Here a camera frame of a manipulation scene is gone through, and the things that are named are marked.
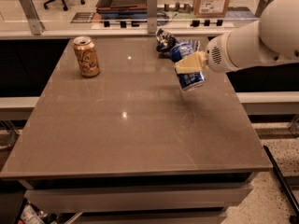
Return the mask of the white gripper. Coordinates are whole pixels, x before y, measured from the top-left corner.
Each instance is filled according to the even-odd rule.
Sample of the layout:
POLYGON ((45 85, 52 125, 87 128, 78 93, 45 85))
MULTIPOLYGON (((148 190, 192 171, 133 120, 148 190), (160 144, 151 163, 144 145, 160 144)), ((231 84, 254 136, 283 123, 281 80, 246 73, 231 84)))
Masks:
POLYGON ((228 53, 228 34, 220 35, 211 39, 205 48, 205 52, 196 51, 175 63, 178 74, 190 74, 202 72, 208 67, 218 73, 237 71, 228 53))

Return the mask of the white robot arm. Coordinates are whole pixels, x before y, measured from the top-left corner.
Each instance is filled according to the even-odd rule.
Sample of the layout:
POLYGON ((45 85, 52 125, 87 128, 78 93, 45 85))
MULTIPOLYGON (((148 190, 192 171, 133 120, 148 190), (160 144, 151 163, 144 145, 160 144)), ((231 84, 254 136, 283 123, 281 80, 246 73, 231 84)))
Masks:
POLYGON ((188 74, 207 68, 228 73, 255 66, 296 63, 299 53, 299 0, 274 0, 255 22, 210 40, 175 63, 188 74))

